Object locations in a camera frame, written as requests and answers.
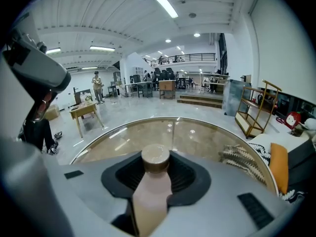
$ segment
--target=glass table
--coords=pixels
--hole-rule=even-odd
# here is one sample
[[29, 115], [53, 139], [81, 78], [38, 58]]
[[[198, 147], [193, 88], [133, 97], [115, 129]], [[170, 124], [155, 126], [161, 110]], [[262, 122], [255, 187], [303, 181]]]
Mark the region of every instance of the glass table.
[[139, 152], [161, 144], [179, 154], [220, 161], [227, 145], [239, 145], [256, 161], [267, 188], [277, 193], [274, 178], [258, 153], [245, 141], [218, 126], [189, 118], [149, 118], [117, 127], [92, 141], [72, 161], [84, 163]]

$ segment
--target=wooden step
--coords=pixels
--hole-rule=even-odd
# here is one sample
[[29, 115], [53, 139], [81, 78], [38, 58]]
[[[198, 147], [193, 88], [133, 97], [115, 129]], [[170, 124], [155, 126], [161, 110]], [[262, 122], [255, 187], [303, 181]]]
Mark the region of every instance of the wooden step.
[[212, 101], [205, 101], [205, 100], [199, 100], [199, 99], [185, 99], [180, 98], [177, 100], [177, 103], [182, 104], [190, 104], [190, 105], [202, 105], [202, 106], [208, 106], [208, 107], [214, 107], [214, 108], [222, 108], [222, 103], [220, 102], [212, 102]]
[[202, 101], [209, 101], [209, 102], [217, 102], [222, 103], [223, 99], [215, 98], [210, 96], [192, 96], [192, 95], [180, 95], [181, 99], [192, 99], [192, 100], [202, 100]]

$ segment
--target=red toy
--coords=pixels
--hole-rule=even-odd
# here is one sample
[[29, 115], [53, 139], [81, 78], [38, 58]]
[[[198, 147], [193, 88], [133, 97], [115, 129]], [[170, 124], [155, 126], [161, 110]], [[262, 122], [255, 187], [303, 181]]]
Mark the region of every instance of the red toy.
[[290, 112], [287, 115], [286, 120], [283, 120], [280, 117], [277, 117], [276, 120], [281, 124], [285, 124], [288, 128], [293, 129], [299, 122], [301, 122], [301, 114]]

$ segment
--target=ceiling light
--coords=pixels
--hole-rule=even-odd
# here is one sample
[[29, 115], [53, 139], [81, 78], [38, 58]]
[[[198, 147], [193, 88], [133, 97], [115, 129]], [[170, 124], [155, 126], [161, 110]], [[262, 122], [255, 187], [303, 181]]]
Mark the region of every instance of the ceiling light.
[[102, 51], [115, 51], [115, 48], [103, 47], [103, 46], [94, 46], [90, 47], [91, 50], [102, 50]]
[[168, 0], [157, 0], [158, 3], [161, 4], [161, 6], [168, 12], [170, 17], [177, 18], [178, 14], [174, 10], [174, 8], [171, 6], [171, 4], [168, 2]]
[[82, 68], [82, 69], [97, 69], [98, 67], [87, 67], [87, 68]]
[[60, 52], [60, 48], [54, 48], [54, 49], [51, 49], [51, 50], [47, 50], [47, 51], [46, 51], [46, 54], [49, 54], [49, 53], [56, 53], [56, 52]]
[[109, 138], [112, 139], [113, 137], [117, 136], [117, 135], [120, 134], [121, 132], [124, 132], [125, 130], [127, 130], [127, 127], [123, 128], [122, 130], [118, 131], [117, 133], [111, 135]]

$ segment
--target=table leg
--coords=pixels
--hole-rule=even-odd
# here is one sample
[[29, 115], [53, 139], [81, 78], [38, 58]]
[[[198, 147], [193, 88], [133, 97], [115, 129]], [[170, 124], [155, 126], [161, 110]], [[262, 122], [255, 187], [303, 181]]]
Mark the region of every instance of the table leg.
[[76, 118], [78, 130], [79, 130], [79, 134], [80, 134], [81, 138], [83, 138], [83, 135], [82, 135], [82, 132], [81, 132], [81, 128], [80, 128], [80, 124], [79, 124], [79, 120], [78, 120], [78, 115], [77, 115], [77, 113], [75, 113], [75, 118]]
[[94, 112], [95, 116], [97, 117], [97, 119], [99, 120], [101, 126], [104, 127], [104, 124], [101, 122], [99, 116], [97, 115], [97, 109], [95, 108], [95, 106], [94, 106], [94, 111], [93, 112]]

